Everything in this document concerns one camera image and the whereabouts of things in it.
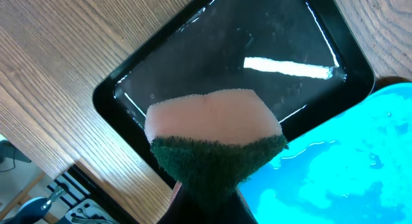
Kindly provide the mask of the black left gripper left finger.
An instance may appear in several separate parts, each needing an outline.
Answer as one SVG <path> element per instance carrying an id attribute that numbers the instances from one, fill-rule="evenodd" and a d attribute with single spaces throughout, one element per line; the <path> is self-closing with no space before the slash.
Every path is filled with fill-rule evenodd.
<path id="1" fill-rule="evenodd" d="M 171 202 L 165 214 L 157 224 L 194 223 L 198 220 L 200 208 L 192 199 L 181 182 L 177 182 L 173 188 Z"/>

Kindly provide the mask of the green and pink sponge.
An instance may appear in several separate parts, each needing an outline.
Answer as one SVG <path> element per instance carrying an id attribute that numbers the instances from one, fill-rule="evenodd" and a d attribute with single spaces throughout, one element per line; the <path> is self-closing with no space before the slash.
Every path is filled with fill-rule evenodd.
<path id="1" fill-rule="evenodd" d="M 206 212 L 288 147 L 281 124 L 251 89 L 152 104 L 144 132 L 159 166 Z"/>

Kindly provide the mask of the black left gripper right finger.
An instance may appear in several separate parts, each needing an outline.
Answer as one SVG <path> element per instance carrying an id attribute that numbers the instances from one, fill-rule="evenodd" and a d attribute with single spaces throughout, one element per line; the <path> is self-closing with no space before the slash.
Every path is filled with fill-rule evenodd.
<path id="1" fill-rule="evenodd" d="M 224 224 L 258 224 L 238 189 L 224 204 L 221 213 L 221 222 Z"/>

